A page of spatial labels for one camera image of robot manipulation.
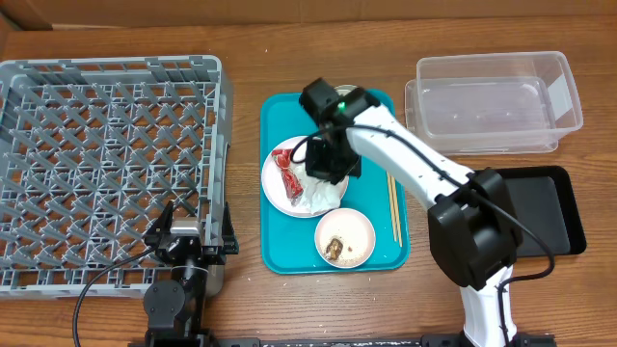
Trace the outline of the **white napkin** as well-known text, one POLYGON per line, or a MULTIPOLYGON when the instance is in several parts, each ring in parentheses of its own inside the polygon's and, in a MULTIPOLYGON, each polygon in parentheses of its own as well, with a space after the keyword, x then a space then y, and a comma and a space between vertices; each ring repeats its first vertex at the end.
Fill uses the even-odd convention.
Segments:
POLYGON ((303 164, 292 164, 291 171, 298 179, 302 192, 291 200, 291 205, 311 215, 339 208, 348 180, 337 184, 307 174, 303 164))

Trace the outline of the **grey-white bowl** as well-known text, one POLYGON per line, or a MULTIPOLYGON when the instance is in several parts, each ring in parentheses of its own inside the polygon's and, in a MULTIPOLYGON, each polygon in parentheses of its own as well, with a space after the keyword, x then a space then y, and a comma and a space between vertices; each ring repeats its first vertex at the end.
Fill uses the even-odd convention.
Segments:
POLYGON ((356 88, 357 88, 357 86, 355 86, 355 85, 340 85, 340 86, 336 86, 335 87, 335 91, 340 96, 346 96, 347 94, 349 94, 350 92, 352 92, 356 88))

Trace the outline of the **large white plate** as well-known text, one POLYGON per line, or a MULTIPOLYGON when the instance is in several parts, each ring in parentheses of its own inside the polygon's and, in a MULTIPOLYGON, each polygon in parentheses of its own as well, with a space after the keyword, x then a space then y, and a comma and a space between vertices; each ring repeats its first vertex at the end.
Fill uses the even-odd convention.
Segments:
POLYGON ((266 156, 261 170, 261 186, 266 198, 280 210, 280 212, 292 217, 311 218, 327 213, 328 211, 318 213, 317 215, 311 215, 301 208, 295 208, 291 205, 285 193, 280 170, 272 159, 271 153, 272 151, 266 156))

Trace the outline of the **red snack wrapper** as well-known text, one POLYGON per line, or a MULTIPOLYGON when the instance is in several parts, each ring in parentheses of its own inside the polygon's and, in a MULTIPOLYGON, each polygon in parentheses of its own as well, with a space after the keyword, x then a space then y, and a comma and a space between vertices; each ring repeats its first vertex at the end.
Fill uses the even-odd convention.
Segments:
POLYGON ((297 204, 304 189, 291 166, 291 149, 274 149, 271 157, 280 170, 287 198, 293 205, 297 204))

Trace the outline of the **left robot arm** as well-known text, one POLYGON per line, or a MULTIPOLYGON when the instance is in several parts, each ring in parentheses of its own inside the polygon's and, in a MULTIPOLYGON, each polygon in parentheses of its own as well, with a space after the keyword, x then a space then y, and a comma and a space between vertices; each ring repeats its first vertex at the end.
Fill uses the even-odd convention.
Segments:
POLYGON ((205 299, 222 288, 227 256, 239 253, 227 206, 220 236, 220 244, 204 245, 202 223, 195 217, 176 219, 171 201, 148 228, 145 243, 172 267, 172 277, 153 283, 144 296, 148 316, 145 346, 219 344, 214 333, 201 325, 201 319, 205 299))

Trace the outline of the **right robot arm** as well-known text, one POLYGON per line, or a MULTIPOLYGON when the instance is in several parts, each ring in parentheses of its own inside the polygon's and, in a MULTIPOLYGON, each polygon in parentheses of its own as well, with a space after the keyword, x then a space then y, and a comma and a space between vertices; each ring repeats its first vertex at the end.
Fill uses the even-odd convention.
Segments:
POLYGON ((517 328, 506 289, 523 236, 502 176, 442 156, 363 88, 341 95, 319 78, 299 103, 318 128, 304 140, 308 175, 336 184, 360 176, 363 158, 391 174, 425 209, 431 255, 461 289, 466 343, 511 345, 517 328))

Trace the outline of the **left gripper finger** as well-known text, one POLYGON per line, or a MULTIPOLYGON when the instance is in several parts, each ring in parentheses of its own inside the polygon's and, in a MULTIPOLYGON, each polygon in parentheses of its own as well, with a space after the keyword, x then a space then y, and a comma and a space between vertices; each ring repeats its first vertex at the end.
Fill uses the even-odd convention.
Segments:
POLYGON ((223 215, 221 236, 225 254, 239 254, 239 243, 232 225, 229 205, 226 202, 223 215))
POLYGON ((170 233, 173 213, 174 202, 170 200, 159 217, 150 225, 144 234, 144 242, 148 247, 157 249, 163 236, 170 233))

